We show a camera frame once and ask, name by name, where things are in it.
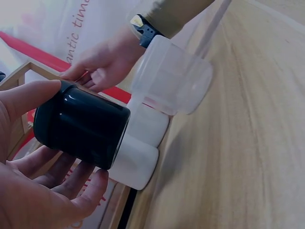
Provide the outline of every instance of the clear plastic container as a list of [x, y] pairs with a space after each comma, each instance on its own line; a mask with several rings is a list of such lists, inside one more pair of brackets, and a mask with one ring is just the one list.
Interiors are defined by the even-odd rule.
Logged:
[[132, 95], [168, 115], [190, 114], [202, 101], [212, 79], [205, 60], [156, 36], [143, 56], [131, 85]]
[[127, 108], [131, 111], [131, 117], [126, 133], [146, 144], [158, 147], [165, 135], [169, 116], [142, 102], [135, 96], [128, 102]]

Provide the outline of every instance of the wristwatch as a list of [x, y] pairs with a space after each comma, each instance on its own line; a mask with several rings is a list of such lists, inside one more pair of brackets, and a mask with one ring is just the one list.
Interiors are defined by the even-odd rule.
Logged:
[[163, 36], [140, 14], [135, 15], [130, 23], [140, 34], [140, 45], [144, 48], [149, 46], [155, 36]]

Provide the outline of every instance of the white container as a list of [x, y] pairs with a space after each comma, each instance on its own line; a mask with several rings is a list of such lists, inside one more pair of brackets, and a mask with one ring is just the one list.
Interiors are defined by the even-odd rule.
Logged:
[[159, 157], [157, 148], [125, 134], [109, 177], [136, 190], [150, 180]]
[[212, 79], [212, 66], [188, 54], [163, 36], [146, 50], [132, 82], [132, 95], [168, 115], [190, 114], [202, 101]]
[[135, 96], [132, 96], [127, 108], [131, 111], [131, 118], [126, 133], [153, 147], [158, 147], [165, 135], [169, 116], [142, 104], [142, 101]]

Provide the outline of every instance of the transparent cup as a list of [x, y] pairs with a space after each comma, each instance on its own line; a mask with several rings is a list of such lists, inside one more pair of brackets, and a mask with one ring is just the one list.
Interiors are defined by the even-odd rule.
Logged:
[[132, 95], [168, 115], [190, 114], [202, 101], [212, 79], [212, 66], [163, 36], [156, 36], [135, 75]]

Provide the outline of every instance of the finger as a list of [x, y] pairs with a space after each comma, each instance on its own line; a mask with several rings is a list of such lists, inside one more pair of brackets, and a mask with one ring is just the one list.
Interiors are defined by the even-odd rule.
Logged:
[[90, 72], [86, 72], [80, 79], [78, 79], [76, 82], [79, 83], [80, 85], [84, 85], [88, 81], [91, 80], [91, 74]]
[[68, 199], [75, 198], [93, 172], [94, 167], [95, 166], [81, 161], [68, 179], [51, 190], [66, 196]]
[[90, 80], [87, 83], [85, 83], [83, 86], [86, 88], [91, 88], [94, 85], [95, 85], [95, 83], [93, 82], [93, 80]]
[[58, 150], [42, 146], [24, 158], [8, 161], [6, 164], [17, 168], [23, 175], [30, 177], [35, 174], [42, 166], [56, 156]]
[[114, 87], [126, 78], [132, 67], [133, 65], [131, 63], [117, 59], [104, 69], [104, 71], [106, 71], [105, 73], [100, 71], [99, 74], [96, 74], [97, 72], [91, 74], [95, 85], [89, 89], [98, 93], [105, 89]]
[[102, 199], [108, 185], [108, 172], [105, 170], [98, 170], [86, 190], [81, 196], [72, 200], [75, 205], [75, 214], [80, 218], [85, 218], [94, 212]]
[[45, 175], [40, 176], [33, 181], [48, 188], [60, 185], [75, 159], [74, 156], [63, 153]]
[[59, 80], [34, 81], [0, 92], [0, 101], [13, 122], [24, 113], [51, 99], [60, 89]]
[[82, 62], [72, 65], [68, 70], [60, 74], [60, 77], [65, 80], [77, 81], [86, 73], [86, 67]]

